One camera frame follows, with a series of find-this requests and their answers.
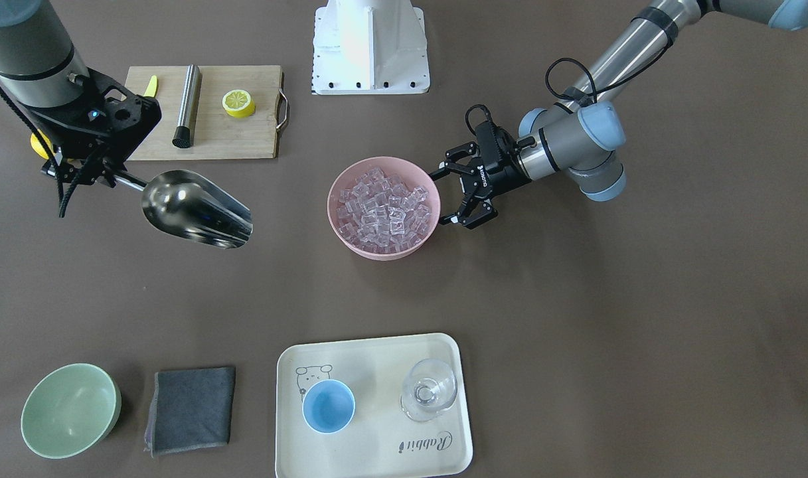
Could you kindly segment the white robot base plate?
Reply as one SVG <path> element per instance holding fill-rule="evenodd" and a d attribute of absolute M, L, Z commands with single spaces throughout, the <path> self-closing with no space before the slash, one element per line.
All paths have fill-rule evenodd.
<path fill-rule="evenodd" d="M 315 10 L 315 95 L 429 91 L 424 13 L 410 1 L 329 1 Z"/>

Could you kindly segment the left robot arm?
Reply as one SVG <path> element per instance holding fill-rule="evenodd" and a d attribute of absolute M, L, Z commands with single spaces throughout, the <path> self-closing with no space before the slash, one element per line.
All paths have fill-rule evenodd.
<path fill-rule="evenodd" d="M 595 202 L 619 196 L 627 176 L 616 151 L 625 133 L 612 100 L 676 42 L 681 30 L 707 13 L 726 13 L 798 31 L 808 27 L 808 1 L 653 1 L 629 22 L 619 38 L 550 108 L 537 108 L 520 121 L 517 134 L 499 127 L 484 105 L 485 120 L 470 127 L 474 140 L 448 149 L 430 178 L 459 175 L 463 197 L 440 224 L 475 229 L 497 217 L 492 200 L 537 179 L 565 173 Z"/>

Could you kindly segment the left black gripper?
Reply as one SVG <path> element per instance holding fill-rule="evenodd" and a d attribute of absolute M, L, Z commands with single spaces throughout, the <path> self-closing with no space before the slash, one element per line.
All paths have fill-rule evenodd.
<path fill-rule="evenodd" d="M 447 149 L 444 160 L 429 173 L 429 178 L 438 181 L 450 173 L 465 175 L 461 206 L 454 214 L 441 216 L 440 226 L 453 223 L 473 230 L 497 218 L 497 209 L 490 199 L 523 187 L 532 179 L 523 171 L 516 141 L 507 130 L 493 121 L 467 127 L 475 142 Z M 467 157 L 471 157 L 467 165 L 459 164 L 459 160 Z"/>

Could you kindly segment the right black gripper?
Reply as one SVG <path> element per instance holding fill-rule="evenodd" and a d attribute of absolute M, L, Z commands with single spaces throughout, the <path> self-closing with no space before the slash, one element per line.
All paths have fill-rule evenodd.
<path fill-rule="evenodd" d="M 42 172 L 60 184 L 145 187 L 146 182 L 133 178 L 124 163 L 161 120 L 158 101 L 134 94 L 97 70 L 83 75 L 55 68 L 52 73 L 19 75 L 27 84 L 19 99 L 50 103 L 25 106 L 52 144 Z"/>

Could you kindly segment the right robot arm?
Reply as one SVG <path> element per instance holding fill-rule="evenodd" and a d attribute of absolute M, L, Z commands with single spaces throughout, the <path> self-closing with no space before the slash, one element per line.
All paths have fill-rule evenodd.
<path fill-rule="evenodd" d="M 48 1 L 0 1 L 0 87 L 36 130 L 43 173 L 143 190 L 124 164 L 160 121 L 157 100 L 88 67 Z"/>

